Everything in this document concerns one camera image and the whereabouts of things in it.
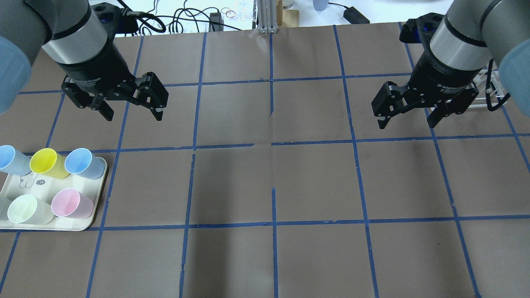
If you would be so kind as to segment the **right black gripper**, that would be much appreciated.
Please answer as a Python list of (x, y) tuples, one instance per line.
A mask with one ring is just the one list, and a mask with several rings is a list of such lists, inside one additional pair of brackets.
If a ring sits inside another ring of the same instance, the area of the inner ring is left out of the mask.
[(381, 130), (390, 119), (412, 109), (437, 106), (427, 118), (430, 128), (451, 114), (464, 113), (477, 96), (476, 86), (469, 87), (482, 67), (460, 70), (440, 62), (432, 52), (419, 58), (407, 85), (386, 81), (371, 102), (373, 115)]

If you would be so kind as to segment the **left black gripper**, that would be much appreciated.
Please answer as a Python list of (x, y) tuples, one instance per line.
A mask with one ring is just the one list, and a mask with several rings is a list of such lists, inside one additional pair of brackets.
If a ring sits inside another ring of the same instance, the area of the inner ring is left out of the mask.
[(157, 121), (163, 118), (169, 93), (153, 72), (135, 78), (113, 40), (85, 62), (59, 63), (66, 76), (61, 89), (80, 109), (96, 111), (112, 121), (113, 109), (107, 101), (129, 101), (149, 109)]

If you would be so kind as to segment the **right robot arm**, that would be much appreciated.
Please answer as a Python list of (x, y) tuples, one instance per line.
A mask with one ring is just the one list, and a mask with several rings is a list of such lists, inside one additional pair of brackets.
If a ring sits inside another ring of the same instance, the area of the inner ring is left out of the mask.
[(488, 74), (488, 110), (513, 99), (520, 112), (529, 115), (529, 8), (528, 0), (455, 0), (445, 15), (409, 19), (399, 39), (419, 43), (424, 51), (404, 86), (388, 81), (372, 100), (379, 128), (412, 109), (432, 108), (427, 118), (431, 128), (449, 115), (465, 113), (479, 94), (475, 77), (493, 64), (507, 94), (491, 103)]

